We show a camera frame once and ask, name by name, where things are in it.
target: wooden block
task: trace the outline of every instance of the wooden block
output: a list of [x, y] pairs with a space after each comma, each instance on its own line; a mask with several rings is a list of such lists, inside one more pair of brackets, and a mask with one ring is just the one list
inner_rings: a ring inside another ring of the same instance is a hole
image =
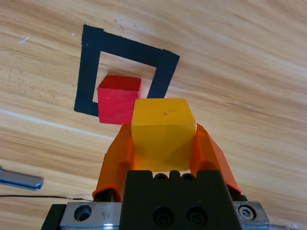
[[135, 169], [189, 169], [196, 127], [185, 99], [136, 100], [131, 123]]
[[97, 90], [100, 123], [131, 123], [135, 100], [140, 98], [140, 78], [107, 75]]

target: screw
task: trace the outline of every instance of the screw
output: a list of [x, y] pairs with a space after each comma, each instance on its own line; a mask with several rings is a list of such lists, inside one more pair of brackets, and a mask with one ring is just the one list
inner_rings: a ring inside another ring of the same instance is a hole
[[239, 207], [239, 213], [241, 217], [247, 220], [253, 220], [255, 218], [255, 214], [252, 208], [245, 205]]

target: yellow cube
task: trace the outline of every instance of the yellow cube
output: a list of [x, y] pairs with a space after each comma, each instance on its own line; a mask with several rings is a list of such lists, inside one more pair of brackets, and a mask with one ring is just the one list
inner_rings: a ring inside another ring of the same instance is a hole
[[185, 99], [136, 100], [131, 122], [135, 169], [189, 169], [196, 127]]

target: screw hole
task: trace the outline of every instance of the screw hole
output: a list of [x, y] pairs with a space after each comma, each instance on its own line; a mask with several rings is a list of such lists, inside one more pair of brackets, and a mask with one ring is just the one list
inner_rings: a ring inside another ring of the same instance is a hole
[[193, 227], [200, 228], [206, 225], [208, 217], [201, 207], [192, 207], [187, 212], [188, 221]]
[[168, 178], [165, 174], [163, 173], [158, 173], [155, 177], [154, 177], [155, 180], [157, 181], [166, 181]]
[[91, 213], [91, 207], [88, 205], [82, 205], [75, 210], [74, 217], [76, 221], [85, 221], [90, 217]]
[[174, 214], [167, 207], [159, 207], [153, 214], [155, 224], [160, 228], [168, 228], [174, 222]]
[[186, 182], [191, 182], [195, 180], [195, 177], [190, 174], [190, 173], [186, 173], [182, 175], [182, 178], [186, 181]]
[[253, 209], [252, 206], [249, 205], [241, 205], [239, 207], [239, 213], [241, 217], [247, 220], [253, 220], [256, 218], [256, 211]]

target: metal bar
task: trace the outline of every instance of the metal bar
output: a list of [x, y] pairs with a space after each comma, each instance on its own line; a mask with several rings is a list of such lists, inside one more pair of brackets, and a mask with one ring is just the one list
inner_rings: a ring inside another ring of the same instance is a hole
[[42, 177], [7, 171], [0, 166], [0, 184], [37, 191], [43, 182]]

